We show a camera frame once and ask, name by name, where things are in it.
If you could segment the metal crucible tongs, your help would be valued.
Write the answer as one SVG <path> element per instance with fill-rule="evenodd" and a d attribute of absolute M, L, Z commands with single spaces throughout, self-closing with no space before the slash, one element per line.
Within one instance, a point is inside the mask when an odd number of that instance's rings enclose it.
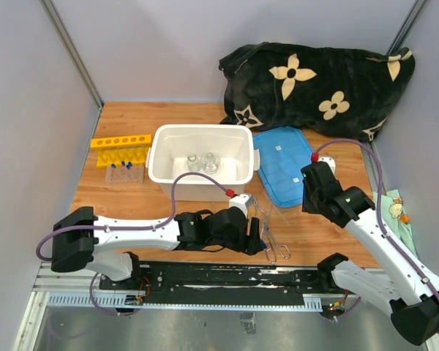
<path fill-rule="evenodd" d="M 279 244 L 271 230 L 270 221 L 274 208 L 273 204 L 269 203 L 269 208 L 265 210 L 259 205 L 258 200 L 254 199 L 254 207 L 255 211 L 262 215 L 262 230 L 260 235 L 263 240 L 267 240 L 265 256 L 268 263 L 270 265 L 275 265 L 279 257 L 289 260 L 291 258 L 290 249 L 286 244 Z"/>

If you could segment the glass flask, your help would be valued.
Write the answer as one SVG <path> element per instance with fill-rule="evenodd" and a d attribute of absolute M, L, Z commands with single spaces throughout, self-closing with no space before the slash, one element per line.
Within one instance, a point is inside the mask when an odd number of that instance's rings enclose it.
<path fill-rule="evenodd" d="M 208 152 L 203 158 L 203 170 L 206 174 L 215 174 L 220 168 L 220 158 Z"/>

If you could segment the small glass bottle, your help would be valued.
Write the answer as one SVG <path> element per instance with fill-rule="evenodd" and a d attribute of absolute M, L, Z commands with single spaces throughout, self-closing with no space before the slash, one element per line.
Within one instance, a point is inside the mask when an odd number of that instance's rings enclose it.
<path fill-rule="evenodd" d="M 190 154 L 187 156 L 187 167 L 190 172 L 199 172 L 201 164 L 196 154 Z"/>

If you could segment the white plastic bin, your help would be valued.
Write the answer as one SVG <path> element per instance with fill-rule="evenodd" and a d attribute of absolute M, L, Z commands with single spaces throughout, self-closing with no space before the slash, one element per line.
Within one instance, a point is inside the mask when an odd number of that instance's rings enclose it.
<path fill-rule="evenodd" d="M 211 152 L 220 158 L 215 174 L 203 170 L 203 158 Z M 201 169 L 190 172 L 187 156 L 196 154 Z M 225 192 L 204 178 L 209 176 L 226 189 L 243 193 L 260 167 L 259 152 L 254 149 L 252 133 L 243 126 L 219 124 L 166 124 L 154 134 L 146 162 L 151 181 L 171 197 L 173 182 L 182 174 L 175 188 L 175 199 L 183 201 L 221 202 Z"/>

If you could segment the clear plastic tube rack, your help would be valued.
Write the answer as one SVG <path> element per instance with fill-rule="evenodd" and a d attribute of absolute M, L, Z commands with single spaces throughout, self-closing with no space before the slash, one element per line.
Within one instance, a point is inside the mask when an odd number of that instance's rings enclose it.
<path fill-rule="evenodd" d="M 144 181 L 145 166 L 132 165 L 130 171 L 127 171 L 126 167 L 116 166 L 116 169 L 111 169 L 111 165 L 107 167 L 105 174 L 106 184 L 121 184 L 129 182 L 143 183 Z"/>

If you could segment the yellow test tube rack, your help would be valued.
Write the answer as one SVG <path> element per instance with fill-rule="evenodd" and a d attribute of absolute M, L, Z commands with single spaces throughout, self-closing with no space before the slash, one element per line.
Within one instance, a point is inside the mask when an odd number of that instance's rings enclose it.
<path fill-rule="evenodd" d="M 116 137 L 93 138 L 90 149 L 97 152 L 97 168 L 103 169 L 115 164 L 121 166 L 121 161 L 126 165 L 145 164 L 152 144 L 152 136 L 123 135 Z"/>

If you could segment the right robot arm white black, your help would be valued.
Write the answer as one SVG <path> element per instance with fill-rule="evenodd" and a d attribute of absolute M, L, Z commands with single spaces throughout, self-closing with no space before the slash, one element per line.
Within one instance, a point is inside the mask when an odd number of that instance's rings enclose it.
<path fill-rule="evenodd" d="M 381 278 L 335 253 L 317 265 L 324 292 L 357 294 L 389 316 L 409 343 L 421 345 L 439 333 L 439 276 L 424 265 L 387 224 L 358 187 L 343 189 L 328 163 L 303 167 L 303 210 L 320 214 L 363 244 L 384 270 Z"/>

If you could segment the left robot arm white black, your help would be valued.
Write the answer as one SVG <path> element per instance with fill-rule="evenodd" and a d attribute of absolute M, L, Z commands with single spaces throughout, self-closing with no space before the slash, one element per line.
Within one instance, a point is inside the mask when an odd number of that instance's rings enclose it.
<path fill-rule="evenodd" d="M 50 266 L 55 273 L 88 269 L 131 290 L 142 280 L 132 248 L 210 252 L 219 246 L 255 255 L 264 250 L 258 224 L 235 206 L 157 220 L 111 219 L 82 207 L 55 223 Z"/>

